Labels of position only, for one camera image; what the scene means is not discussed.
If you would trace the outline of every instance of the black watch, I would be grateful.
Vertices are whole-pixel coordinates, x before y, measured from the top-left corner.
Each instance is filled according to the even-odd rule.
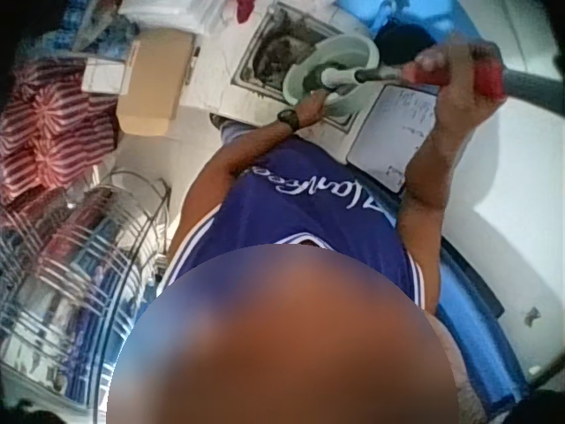
[[[292,128],[292,132],[295,133],[300,129],[300,121],[298,120],[298,114],[294,109],[286,109],[280,112],[276,118],[284,122],[287,125],[290,125]]]

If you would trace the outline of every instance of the white wall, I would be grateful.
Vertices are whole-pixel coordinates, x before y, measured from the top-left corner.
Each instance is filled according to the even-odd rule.
[[[444,227],[506,308],[500,323],[525,372],[565,345],[564,122],[508,100],[467,148]],[[530,328],[532,307],[541,318]]]

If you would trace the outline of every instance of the man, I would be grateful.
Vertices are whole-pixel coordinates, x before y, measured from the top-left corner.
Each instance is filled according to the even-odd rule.
[[[169,284],[239,248],[300,243],[363,262],[433,314],[440,297],[441,226],[456,158],[467,136],[501,105],[474,93],[471,53],[496,56],[497,51],[450,44],[417,58],[426,71],[449,66],[451,83],[441,89],[435,127],[406,170],[396,229],[345,167],[293,135],[323,118],[327,93],[320,91],[271,125],[222,126],[224,146],[186,195],[170,247]]]

